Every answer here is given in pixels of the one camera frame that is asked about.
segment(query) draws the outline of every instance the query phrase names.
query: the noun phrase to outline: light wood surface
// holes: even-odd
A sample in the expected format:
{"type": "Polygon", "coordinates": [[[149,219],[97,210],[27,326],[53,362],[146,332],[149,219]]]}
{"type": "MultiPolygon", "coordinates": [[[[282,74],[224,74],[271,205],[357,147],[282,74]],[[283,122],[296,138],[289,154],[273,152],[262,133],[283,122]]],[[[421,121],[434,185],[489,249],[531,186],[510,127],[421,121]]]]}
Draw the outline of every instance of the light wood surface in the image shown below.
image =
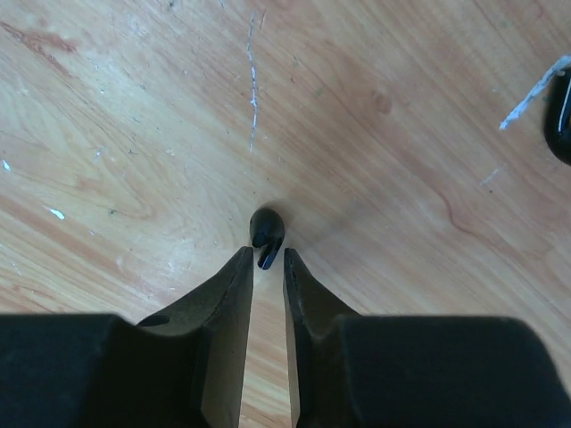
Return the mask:
{"type": "MultiPolygon", "coordinates": [[[[571,168],[543,141],[541,99],[499,130],[571,52],[568,12],[4,0],[0,310],[138,321],[248,244],[272,202],[358,311],[523,318],[568,387],[571,168]]],[[[279,262],[255,273],[243,426],[290,424],[279,262]]]]}

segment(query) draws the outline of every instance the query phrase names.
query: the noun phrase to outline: white scratch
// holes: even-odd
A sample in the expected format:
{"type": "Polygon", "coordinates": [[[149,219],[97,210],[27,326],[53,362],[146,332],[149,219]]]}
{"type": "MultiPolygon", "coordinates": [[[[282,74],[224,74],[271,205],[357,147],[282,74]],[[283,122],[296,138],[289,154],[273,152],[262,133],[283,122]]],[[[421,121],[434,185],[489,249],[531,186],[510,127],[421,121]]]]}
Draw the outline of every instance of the white scratch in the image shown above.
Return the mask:
{"type": "Polygon", "coordinates": [[[101,156],[101,153],[103,153],[103,150],[105,150],[105,147],[102,147],[101,149],[99,149],[97,151],[97,153],[95,154],[95,157],[93,158],[93,162],[97,161],[97,159],[99,159],[99,156],[101,156]]]}
{"type": "Polygon", "coordinates": [[[54,209],[52,209],[52,208],[50,208],[49,211],[50,211],[52,214],[54,214],[58,219],[60,219],[60,220],[64,220],[64,219],[65,219],[65,216],[63,215],[63,213],[62,213],[61,211],[59,211],[59,210],[54,210],[54,209]]]}
{"type": "Polygon", "coordinates": [[[555,61],[555,63],[545,72],[543,77],[539,82],[532,87],[529,94],[519,103],[514,110],[508,115],[508,117],[500,124],[500,129],[507,129],[509,123],[512,120],[518,119],[524,111],[527,109],[529,103],[539,95],[543,89],[551,82],[551,80],[562,71],[567,65],[571,63],[571,55],[563,55],[561,58],[555,61]]]}
{"type": "Polygon", "coordinates": [[[256,11],[252,13],[252,18],[250,19],[250,31],[248,32],[248,45],[246,51],[248,53],[248,58],[250,59],[250,67],[252,68],[252,100],[250,104],[253,105],[253,119],[252,119],[252,132],[250,134],[250,153],[253,151],[253,140],[256,137],[256,126],[258,125],[258,101],[256,98],[256,67],[253,63],[252,56],[252,33],[253,33],[253,22],[256,18],[256,11]]]}
{"type": "Polygon", "coordinates": [[[14,269],[16,269],[16,272],[18,272],[18,275],[21,276],[21,271],[18,269],[18,267],[16,266],[15,263],[12,263],[12,266],[14,269]]]}
{"type": "Polygon", "coordinates": [[[487,185],[488,183],[490,183],[493,180],[493,178],[496,177],[498,173],[502,171],[504,168],[506,168],[505,163],[500,167],[496,168],[494,171],[492,171],[492,173],[488,177],[486,177],[480,182],[480,185],[487,185]]]}

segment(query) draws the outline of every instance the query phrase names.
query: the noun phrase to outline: black plastic part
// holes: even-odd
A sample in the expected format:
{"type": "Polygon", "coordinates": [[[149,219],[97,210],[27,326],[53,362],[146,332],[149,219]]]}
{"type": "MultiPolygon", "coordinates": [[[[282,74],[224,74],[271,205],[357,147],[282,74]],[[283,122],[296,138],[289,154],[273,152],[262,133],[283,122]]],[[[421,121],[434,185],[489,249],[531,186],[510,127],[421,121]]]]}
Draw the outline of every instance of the black plastic part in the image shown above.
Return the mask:
{"type": "Polygon", "coordinates": [[[553,79],[543,133],[553,154],[571,165],[571,69],[561,71],[553,79]]]}
{"type": "Polygon", "coordinates": [[[260,208],[250,219],[250,239],[252,247],[262,248],[258,267],[268,270],[279,252],[286,227],[284,220],[271,208],[260,208]]]}
{"type": "Polygon", "coordinates": [[[252,285],[243,248],[139,326],[1,316],[0,426],[237,427],[252,285]]]}
{"type": "Polygon", "coordinates": [[[550,355],[505,317],[363,317],[285,250],[297,427],[571,426],[550,355]]]}

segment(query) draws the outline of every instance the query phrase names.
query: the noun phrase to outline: wood knot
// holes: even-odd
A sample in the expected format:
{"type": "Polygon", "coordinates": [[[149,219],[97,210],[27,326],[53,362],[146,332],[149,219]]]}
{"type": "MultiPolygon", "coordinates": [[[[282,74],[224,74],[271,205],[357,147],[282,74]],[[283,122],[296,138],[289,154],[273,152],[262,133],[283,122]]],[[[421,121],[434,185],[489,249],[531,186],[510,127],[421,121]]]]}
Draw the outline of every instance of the wood knot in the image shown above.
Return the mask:
{"type": "Polygon", "coordinates": [[[373,91],[373,109],[381,114],[387,115],[393,108],[391,97],[378,91],[373,91]]]}

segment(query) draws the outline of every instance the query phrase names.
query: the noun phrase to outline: wooden floor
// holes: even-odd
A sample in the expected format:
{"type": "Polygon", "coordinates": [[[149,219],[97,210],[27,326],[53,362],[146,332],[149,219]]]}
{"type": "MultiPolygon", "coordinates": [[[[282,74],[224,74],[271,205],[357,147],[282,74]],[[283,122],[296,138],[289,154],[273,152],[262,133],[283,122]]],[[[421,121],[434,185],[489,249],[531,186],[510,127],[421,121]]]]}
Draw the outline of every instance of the wooden floor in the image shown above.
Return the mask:
{"type": "MultiPolygon", "coordinates": [[[[214,274],[272,202],[358,311],[521,317],[571,385],[571,168],[540,98],[499,130],[571,52],[566,2],[0,11],[3,312],[136,322],[214,274]]],[[[282,269],[255,275],[242,423],[288,426],[282,269]]]]}

